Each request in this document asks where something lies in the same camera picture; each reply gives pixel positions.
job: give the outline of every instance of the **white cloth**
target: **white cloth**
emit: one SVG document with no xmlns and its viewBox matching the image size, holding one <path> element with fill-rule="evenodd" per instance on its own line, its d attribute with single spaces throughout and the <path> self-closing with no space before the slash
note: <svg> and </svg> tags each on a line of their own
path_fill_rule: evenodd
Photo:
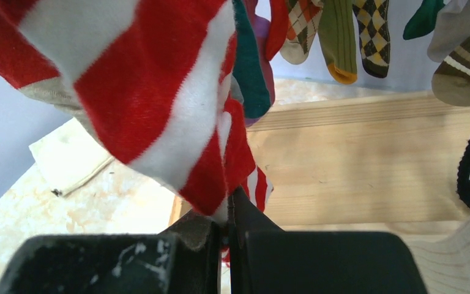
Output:
<svg viewBox="0 0 470 294">
<path fill-rule="evenodd" d="M 73 192 L 113 160 L 75 118 L 31 144 L 29 149 L 57 196 Z"/>
</svg>

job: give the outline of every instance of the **green ribbed sock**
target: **green ribbed sock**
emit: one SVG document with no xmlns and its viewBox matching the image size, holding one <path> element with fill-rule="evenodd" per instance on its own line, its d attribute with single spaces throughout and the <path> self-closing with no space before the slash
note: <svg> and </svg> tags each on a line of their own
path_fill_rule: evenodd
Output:
<svg viewBox="0 0 470 294">
<path fill-rule="evenodd" d="M 318 37 L 329 73 L 342 84 L 357 80 L 352 0 L 325 1 Z"/>
<path fill-rule="evenodd" d="M 403 32 L 403 39 L 423 37 L 435 29 L 437 13 L 444 7 L 444 0 L 423 0 L 419 9 L 410 18 Z"/>
</svg>

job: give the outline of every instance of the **dark green sock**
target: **dark green sock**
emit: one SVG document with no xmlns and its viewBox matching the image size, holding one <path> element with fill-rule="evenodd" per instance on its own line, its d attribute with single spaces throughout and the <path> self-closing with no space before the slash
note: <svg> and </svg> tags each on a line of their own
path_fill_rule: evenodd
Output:
<svg viewBox="0 0 470 294">
<path fill-rule="evenodd" d="M 423 0 L 403 32 L 403 39 L 423 37 L 435 29 L 437 13 L 444 7 L 444 0 Z"/>
<path fill-rule="evenodd" d="M 233 1 L 237 29 L 237 58 L 233 76 L 244 97 L 244 116 L 260 118 L 271 107 L 269 91 L 258 57 L 258 45 L 242 0 Z"/>
</svg>

